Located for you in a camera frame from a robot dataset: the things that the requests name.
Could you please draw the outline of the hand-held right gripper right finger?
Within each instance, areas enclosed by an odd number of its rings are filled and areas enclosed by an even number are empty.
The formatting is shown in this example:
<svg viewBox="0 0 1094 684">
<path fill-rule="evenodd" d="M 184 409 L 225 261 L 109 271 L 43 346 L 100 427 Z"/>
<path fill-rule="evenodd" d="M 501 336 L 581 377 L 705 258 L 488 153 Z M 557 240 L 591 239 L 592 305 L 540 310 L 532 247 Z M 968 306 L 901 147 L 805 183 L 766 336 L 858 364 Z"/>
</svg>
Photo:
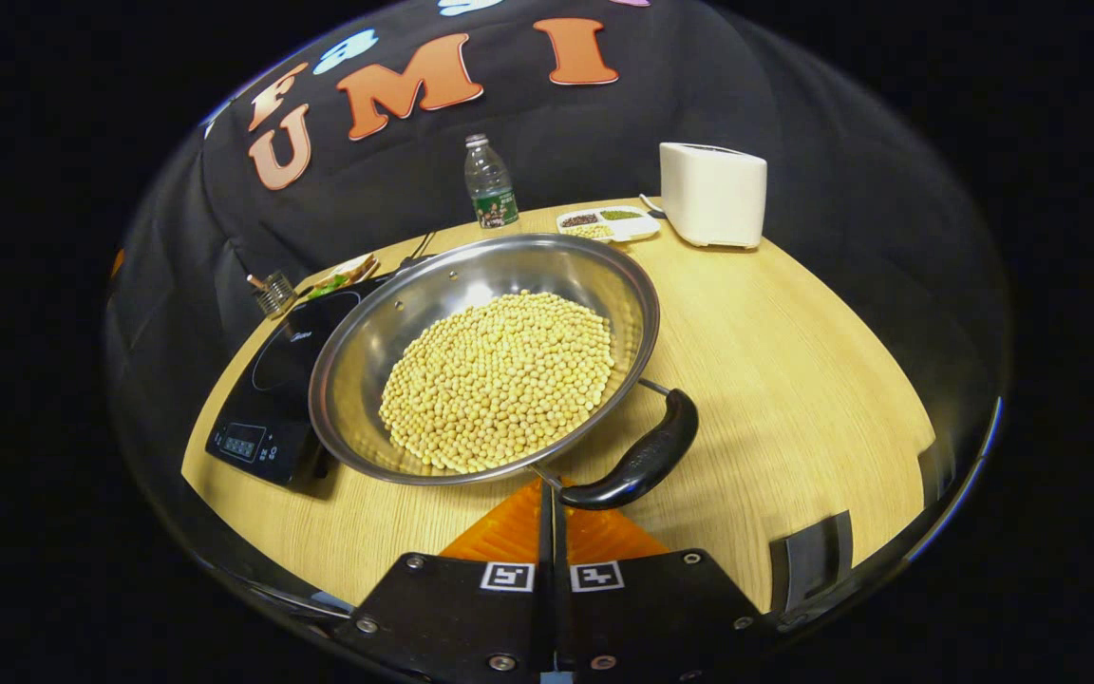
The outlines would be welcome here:
<svg viewBox="0 0 1094 684">
<path fill-rule="evenodd" d="M 765 618 L 703 549 L 569 563 L 552 494 L 552 666 L 573 683 L 740 683 Z"/>
</svg>

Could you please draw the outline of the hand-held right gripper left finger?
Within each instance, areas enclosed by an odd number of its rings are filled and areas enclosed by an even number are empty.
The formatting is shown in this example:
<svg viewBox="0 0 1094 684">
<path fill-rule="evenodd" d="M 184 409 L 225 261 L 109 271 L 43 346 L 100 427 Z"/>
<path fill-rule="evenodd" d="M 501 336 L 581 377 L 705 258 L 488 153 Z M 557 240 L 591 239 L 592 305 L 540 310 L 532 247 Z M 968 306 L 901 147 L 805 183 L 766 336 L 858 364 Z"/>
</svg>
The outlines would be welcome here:
<svg viewBox="0 0 1094 684">
<path fill-rule="evenodd" d="M 538 683 L 555 666 L 548 511 L 529 482 L 442 553 L 404 553 L 335 641 L 405 679 Z"/>
</svg>

